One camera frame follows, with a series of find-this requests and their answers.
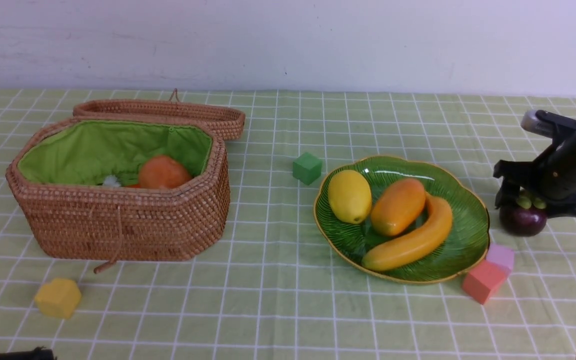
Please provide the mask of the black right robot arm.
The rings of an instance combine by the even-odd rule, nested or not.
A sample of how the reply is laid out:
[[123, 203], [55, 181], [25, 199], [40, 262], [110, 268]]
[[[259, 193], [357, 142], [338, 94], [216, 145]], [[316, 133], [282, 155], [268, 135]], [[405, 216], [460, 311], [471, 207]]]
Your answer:
[[532, 161], [498, 161], [493, 177], [501, 178], [494, 206], [519, 199], [521, 191], [544, 201], [548, 218], [576, 218], [576, 120], [543, 109], [528, 110], [520, 123], [526, 132], [551, 139]]

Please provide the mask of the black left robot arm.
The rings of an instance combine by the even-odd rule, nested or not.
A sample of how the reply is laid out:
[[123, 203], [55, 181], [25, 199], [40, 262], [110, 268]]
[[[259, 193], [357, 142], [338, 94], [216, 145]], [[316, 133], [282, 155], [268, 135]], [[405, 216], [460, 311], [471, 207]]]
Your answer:
[[26, 351], [0, 352], [0, 360], [57, 360], [57, 356], [52, 349], [39, 346]]

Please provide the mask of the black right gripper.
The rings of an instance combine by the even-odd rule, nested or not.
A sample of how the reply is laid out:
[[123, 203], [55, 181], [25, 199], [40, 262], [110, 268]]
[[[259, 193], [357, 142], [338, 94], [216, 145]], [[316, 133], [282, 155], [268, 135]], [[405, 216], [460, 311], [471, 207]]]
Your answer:
[[494, 207], [535, 207], [537, 198], [546, 202], [548, 218], [576, 218], [576, 129], [555, 129], [551, 145], [540, 160], [499, 160], [493, 177], [501, 179]]

